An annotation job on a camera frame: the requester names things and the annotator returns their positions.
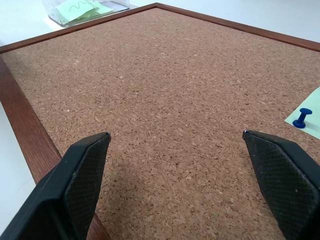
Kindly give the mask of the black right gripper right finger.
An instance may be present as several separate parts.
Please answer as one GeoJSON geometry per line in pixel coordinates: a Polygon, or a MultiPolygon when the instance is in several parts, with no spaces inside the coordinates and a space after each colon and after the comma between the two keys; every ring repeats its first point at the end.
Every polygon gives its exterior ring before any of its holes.
{"type": "Polygon", "coordinates": [[[260,191],[286,240],[320,240],[320,165],[297,143],[242,134],[260,191]]]}

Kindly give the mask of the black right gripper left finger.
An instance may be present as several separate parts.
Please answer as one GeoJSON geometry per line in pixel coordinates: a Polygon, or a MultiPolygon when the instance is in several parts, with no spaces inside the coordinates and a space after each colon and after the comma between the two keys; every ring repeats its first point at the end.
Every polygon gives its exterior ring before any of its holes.
{"type": "Polygon", "coordinates": [[[100,195],[109,132],[73,143],[36,185],[0,240],[86,240],[100,195]]]}

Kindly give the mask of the blue push pin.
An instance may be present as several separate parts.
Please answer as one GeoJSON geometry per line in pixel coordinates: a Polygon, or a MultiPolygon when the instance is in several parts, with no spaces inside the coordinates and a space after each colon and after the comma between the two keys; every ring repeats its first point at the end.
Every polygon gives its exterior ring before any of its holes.
{"type": "Polygon", "coordinates": [[[299,111],[300,111],[300,116],[298,117],[298,119],[295,119],[292,122],[292,124],[294,127],[298,129],[303,129],[306,127],[306,123],[305,123],[306,116],[311,115],[313,112],[308,108],[300,108],[299,111]]]}

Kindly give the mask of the light green paper note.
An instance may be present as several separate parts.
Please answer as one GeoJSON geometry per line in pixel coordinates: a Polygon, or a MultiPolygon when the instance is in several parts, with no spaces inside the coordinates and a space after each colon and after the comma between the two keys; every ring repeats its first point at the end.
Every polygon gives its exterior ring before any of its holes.
{"type": "Polygon", "coordinates": [[[293,121],[301,115],[300,109],[309,109],[312,114],[307,114],[301,131],[320,140],[320,86],[316,88],[284,121],[292,126],[293,121]]]}

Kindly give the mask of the green note with black scribble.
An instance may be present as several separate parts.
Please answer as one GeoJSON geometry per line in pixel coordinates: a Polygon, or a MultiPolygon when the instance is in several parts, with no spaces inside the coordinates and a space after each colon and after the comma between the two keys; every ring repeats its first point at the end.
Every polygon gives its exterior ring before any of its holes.
{"type": "Polygon", "coordinates": [[[62,17],[66,23],[94,9],[93,4],[87,0],[67,0],[56,7],[59,16],[62,17]]]}

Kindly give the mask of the clear plastic box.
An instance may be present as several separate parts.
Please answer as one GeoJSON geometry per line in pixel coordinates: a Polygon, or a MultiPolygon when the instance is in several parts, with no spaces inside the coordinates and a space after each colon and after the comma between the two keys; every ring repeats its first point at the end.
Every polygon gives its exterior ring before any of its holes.
{"type": "Polygon", "coordinates": [[[130,8],[130,0],[87,0],[87,1],[98,1],[102,5],[113,9],[110,13],[105,14],[97,14],[95,15],[93,13],[93,10],[83,14],[81,17],[72,20],[70,22],[65,22],[61,16],[59,16],[58,11],[56,10],[56,7],[60,5],[61,3],[65,2],[67,0],[42,0],[42,4],[44,6],[44,9],[46,10],[46,13],[50,20],[55,22],[61,27],[70,27],[75,26],[84,22],[88,22],[91,20],[95,20],[101,17],[105,17],[114,13],[123,12],[125,10],[128,10],[130,8]]]}

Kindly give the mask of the cork board with wooden frame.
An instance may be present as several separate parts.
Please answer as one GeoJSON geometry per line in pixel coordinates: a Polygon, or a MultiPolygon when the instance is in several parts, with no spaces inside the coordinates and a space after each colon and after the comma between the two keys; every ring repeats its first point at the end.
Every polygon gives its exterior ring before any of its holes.
{"type": "Polygon", "coordinates": [[[285,119],[320,87],[307,49],[153,7],[1,55],[60,153],[109,131],[112,240],[285,240],[242,138],[320,140],[285,119]]]}

